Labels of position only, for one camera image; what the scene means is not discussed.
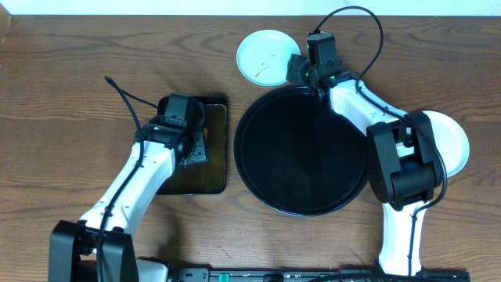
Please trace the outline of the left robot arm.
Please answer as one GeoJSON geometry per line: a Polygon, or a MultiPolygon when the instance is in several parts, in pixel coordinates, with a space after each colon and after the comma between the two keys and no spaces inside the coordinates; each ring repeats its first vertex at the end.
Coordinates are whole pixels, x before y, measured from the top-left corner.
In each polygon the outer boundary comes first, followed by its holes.
{"type": "Polygon", "coordinates": [[[139,126],[129,158],[99,201],[50,237],[50,281],[166,281],[167,264],[137,258],[133,237],[179,165],[205,162],[203,121],[157,115],[139,126]]]}

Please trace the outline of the green plate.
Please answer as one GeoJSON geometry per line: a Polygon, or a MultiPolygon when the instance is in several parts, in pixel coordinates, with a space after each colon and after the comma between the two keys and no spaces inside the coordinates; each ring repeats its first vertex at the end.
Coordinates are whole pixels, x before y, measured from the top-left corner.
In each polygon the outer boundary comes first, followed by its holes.
{"type": "Polygon", "coordinates": [[[424,113],[431,121],[435,143],[445,163],[447,176],[460,172],[470,155],[470,144],[463,128],[451,117],[432,110],[424,113]]]}

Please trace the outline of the green plate stained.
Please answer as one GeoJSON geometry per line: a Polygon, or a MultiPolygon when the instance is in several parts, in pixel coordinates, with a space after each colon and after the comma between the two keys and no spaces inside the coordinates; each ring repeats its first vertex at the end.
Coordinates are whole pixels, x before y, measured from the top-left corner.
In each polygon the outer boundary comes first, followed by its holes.
{"type": "Polygon", "coordinates": [[[245,37],[236,52],[240,73],[252,83],[277,86],[287,82],[287,64],[301,50],[288,34],[260,30],[245,37]]]}

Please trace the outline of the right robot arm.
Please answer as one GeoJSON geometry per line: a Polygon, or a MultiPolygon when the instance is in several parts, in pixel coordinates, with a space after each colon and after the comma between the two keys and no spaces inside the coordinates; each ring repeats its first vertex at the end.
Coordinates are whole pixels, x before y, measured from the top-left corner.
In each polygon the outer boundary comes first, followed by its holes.
{"type": "Polygon", "coordinates": [[[338,71],[333,60],[319,64],[293,54],[287,80],[312,86],[331,110],[365,134],[369,183],[384,213],[379,265],[386,274],[419,275],[424,213],[444,197],[449,176],[433,117],[426,111],[406,113],[390,106],[359,77],[338,71]],[[438,196],[436,188],[442,191],[438,196]]]}

